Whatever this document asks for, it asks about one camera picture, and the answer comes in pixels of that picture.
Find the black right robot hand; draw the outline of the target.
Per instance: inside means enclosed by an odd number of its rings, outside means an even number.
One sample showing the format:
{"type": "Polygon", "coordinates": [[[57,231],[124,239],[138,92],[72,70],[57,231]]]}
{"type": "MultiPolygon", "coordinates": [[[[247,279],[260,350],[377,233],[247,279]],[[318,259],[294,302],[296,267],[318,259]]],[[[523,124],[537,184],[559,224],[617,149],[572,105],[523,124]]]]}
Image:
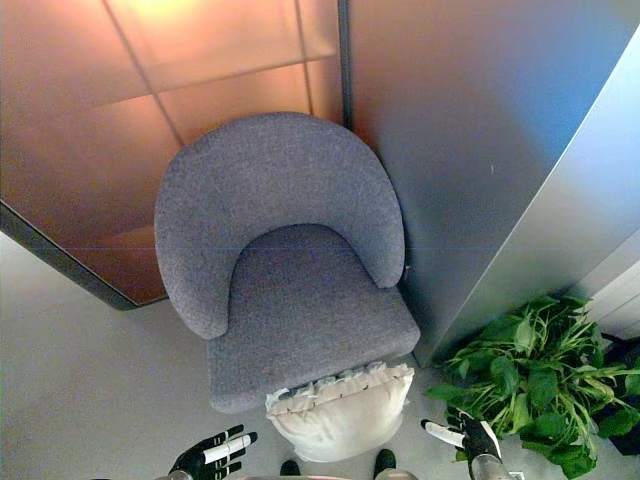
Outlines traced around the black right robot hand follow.
{"type": "Polygon", "coordinates": [[[421,427],[431,436],[456,448],[463,449],[469,462],[480,455],[490,455],[502,461],[502,454],[496,434],[484,420],[478,420],[469,413],[454,409],[458,427],[446,427],[428,419],[422,419],[421,427]]]}

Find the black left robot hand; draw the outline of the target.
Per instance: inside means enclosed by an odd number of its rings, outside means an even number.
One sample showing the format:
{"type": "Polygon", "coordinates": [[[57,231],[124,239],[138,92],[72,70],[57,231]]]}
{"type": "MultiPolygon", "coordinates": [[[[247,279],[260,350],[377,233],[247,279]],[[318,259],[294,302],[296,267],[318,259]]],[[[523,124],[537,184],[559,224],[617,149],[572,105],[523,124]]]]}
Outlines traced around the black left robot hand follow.
{"type": "Polygon", "coordinates": [[[258,434],[246,433],[243,424],[231,427],[183,452],[166,479],[225,479],[240,470],[239,458],[257,439],[258,434]]]}

